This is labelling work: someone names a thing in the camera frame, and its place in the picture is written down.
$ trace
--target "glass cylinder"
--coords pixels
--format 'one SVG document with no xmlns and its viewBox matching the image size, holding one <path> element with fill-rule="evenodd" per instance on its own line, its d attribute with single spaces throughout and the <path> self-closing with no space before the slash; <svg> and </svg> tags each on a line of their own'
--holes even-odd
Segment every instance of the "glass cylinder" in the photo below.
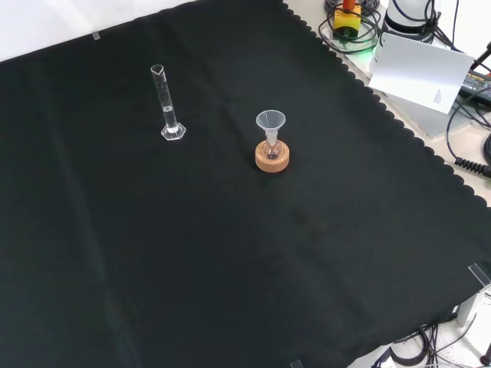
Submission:
<svg viewBox="0 0 491 368">
<path fill-rule="evenodd" d="M 166 126 L 162 129 L 162 136 L 166 140 L 180 140 L 186 132 L 186 128 L 177 122 L 163 65 L 154 65 L 150 70 L 152 71 L 153 82 L 159 95 L 163 118 L 166 122 Z"/>
</svg>

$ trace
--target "orange cap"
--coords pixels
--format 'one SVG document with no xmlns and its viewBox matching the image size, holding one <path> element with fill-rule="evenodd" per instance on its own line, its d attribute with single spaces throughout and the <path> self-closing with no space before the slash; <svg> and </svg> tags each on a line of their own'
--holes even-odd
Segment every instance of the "orange cap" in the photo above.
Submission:
<svg viewBox="0 0 491 368">
<path fill-rule="evenodd" d="M 353 10 L 356 6 L 356 0 L 344 0 L 343 1 L 343 9 Z"/>
</svg>

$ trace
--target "transparent liquid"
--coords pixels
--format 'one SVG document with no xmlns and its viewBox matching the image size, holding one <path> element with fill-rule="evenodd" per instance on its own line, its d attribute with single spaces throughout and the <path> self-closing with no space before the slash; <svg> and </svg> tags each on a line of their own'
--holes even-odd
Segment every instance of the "transparent liquid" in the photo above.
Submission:
<svg viewBox="0 0 491 368">
<path fill-rule="evenodd" d="M 166 124 L 169 126 L 168 130 L 171 133 L 175 133 L 179 128 L 177 127 L 176 114 L 174 113 L 174 108 L 172 105 L 164 106 L 163 110 L 163 118 L 166 121 Z"/>
</svg>

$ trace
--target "white surface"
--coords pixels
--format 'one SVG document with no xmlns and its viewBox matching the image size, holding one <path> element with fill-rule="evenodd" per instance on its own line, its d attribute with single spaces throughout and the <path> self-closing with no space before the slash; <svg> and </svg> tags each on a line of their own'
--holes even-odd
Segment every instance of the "white surface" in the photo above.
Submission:
<svg viewBox="0 0 491 368">
<path fill-rule="evenodd" d="M 192 0 L 0 0 L 0 61 Z"/>
<path fill-rule="evenodd" d="M 465 327 L 468 323 L 472 321 L 474 315 L 477 313 L 477 311 L 483 304 L 483 299 L 485 297 L 486 297 L 486 291 L 483 289 L 481 290 L 481 292 L 472 296 L 469 300 L 464 301 L 460 305 L 459 316 L 457 317 L 457 322 L 459 323 L 460 326 Z"/>
<path fill-rule="evenodd" d="M 456 0 L 444 0 L 441 5 L 440 28 L 450 39 L 452 38 L 455 5 Z M 491 1 L 489 0 L 460 0 L 455 30 L 455 47 L 478 58 L 491 41 L 490 14 Z M 491 58 L 484 64 L 491 67 Z M 482 74 L 489 73 L 483 67 L 478 67 L 476 71 Z"/>
<path fill-rule="evenodd" d="M 431 44 L 382 34 L 370 88 L 448 113 L 473 58 Z"/>
<path fill-rule="evenodd" d="M 441 113 L 399 97 L 389 95 L 388 98 L 400 109 L 400 113 L 410 123 L 411 127 L 420 133 L 421 136 L 425 137 L 425 139 L 437 140 L 444 138 L 453 110 L 449 113 Z M 468 105 L 466 107 L 469 112 L 475 113 L 473 107 L 469 107 Z M 471 124 L 471 120 L 467 115 L 461 112 L 457 113 L 452 120 L 450 134 L 456 136 L 463 127 L 467 127 L 469 124 Z"/>
</svg>

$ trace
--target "black cloth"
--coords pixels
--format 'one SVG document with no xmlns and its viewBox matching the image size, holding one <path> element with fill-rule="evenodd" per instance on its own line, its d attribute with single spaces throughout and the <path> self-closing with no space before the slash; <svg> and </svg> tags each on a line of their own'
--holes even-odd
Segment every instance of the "black cloth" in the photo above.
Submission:
<svg viewBox="0 0 491 368">
<path fill-rule="evenodd" d="M 344 368 L 479 290 L 485 202 L 281 2 L 100 33 L 0 65 L 2 366 Z"/>
</svg>

